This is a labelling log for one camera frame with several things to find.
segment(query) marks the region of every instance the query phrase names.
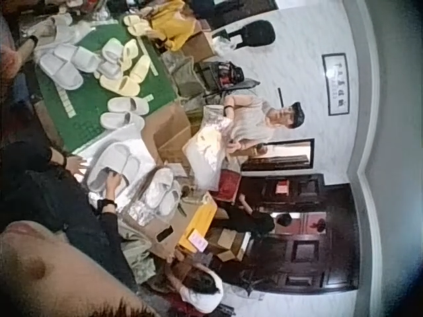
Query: cloth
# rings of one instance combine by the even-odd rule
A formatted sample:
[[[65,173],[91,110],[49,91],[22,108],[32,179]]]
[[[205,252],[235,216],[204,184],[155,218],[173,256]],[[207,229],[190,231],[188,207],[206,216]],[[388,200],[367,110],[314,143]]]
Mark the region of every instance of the cloth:
[[[184,6],[183,0],[169,0],[151,17],[151,27],[162,34],[159,40],[171,51],[179,50],[194,33],[196,19],[181,15]]]
[[[255,211],[248,215],[244,210],[230,203],[224,204],[224,209],[229,219],[214,219],[213,228],[225,228],[237,232],[251,232],[253,236],[269,233],[275,227],[272,216],[268,213]]]
[[[268,103],[256,96],[251,96],[251,103],[248,106],[235,108],[232,139],[269,142],[274,133],[274,129],[266,125],[266,114],[270,110]]]
[[[16,142],[0,152],[0,232],[13,221],[35,221],[52,232],[62,230],[69,243],[137,291],[120,248],[117,216],[95,217],[76,179],[49,164],[49,147]]]
[[[213,277],[216,287],[219,292],[214,295],[198,294],[194,291],[183,286],[180,288],[179,293],[184,302],[187,302],[195,307],[196,310],[204,314],[209,314],[219,306],[223,298],[223,282],[216,273],[209,270],[208,273]]]

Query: window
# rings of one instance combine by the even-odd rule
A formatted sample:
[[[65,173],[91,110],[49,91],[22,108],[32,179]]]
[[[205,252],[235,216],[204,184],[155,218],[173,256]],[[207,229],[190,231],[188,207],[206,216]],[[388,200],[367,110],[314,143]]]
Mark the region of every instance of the window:
[[[315,140],[266,143],[261,155],[249,157],[243,171],[299,170],[313,168]]]

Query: black cap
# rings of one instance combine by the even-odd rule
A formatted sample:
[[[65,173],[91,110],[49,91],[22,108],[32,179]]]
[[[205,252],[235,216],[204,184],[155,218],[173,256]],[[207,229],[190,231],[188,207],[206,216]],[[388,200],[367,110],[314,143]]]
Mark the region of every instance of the black cap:
[[[305,115],[299,102],[294,103],[291,108],[293,110],[293,123],[290,128],[295,129],[304,123]]]

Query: table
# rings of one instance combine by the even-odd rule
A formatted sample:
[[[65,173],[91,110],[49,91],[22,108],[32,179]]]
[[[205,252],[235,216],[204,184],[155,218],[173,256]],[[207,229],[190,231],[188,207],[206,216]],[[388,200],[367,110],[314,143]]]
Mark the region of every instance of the table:
[[[132,38],[123,25],[110,24],[98,26],[79,45],[97,52],[109,38],[113,37],[123,44]],[[154,47],[148,40],[140,40],[139,44],[141,44],[139,56],[143,55],[143,51],[147,52],[154,66],[141,84],[139,94],[139,97],[149,101],[150,113],[152,113],[174,101],[176,93]],[[58,89],[39,67],[36,67],[35,74],[43,99],[43,103],[36,106],[37,114],[43,114],[40,121],[43,126],[48,126],[49,137],[55,134],[53,125],[59,137],[63,139],[65,149],[73,152],[103,132],[99,122],[100,115],[107,112],[108,100],[118,95],[103,89],[92,74],[83,74],[83,86],[72,91]]]

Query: white t-shirt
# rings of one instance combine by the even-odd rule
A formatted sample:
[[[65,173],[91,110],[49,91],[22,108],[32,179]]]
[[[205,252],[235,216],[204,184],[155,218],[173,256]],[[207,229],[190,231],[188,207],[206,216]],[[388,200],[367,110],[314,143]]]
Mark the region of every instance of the white t-shirt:
[[[179,291],[184,302],[190,303],[196,310],[203,314],[213,312],[223,298],[223,282],[221,278],[211,270],[209,270],[208,273],[214,278],[216,287],[219,289],[218,293],[213,295],[198,294],[185,286],[181,287]]]

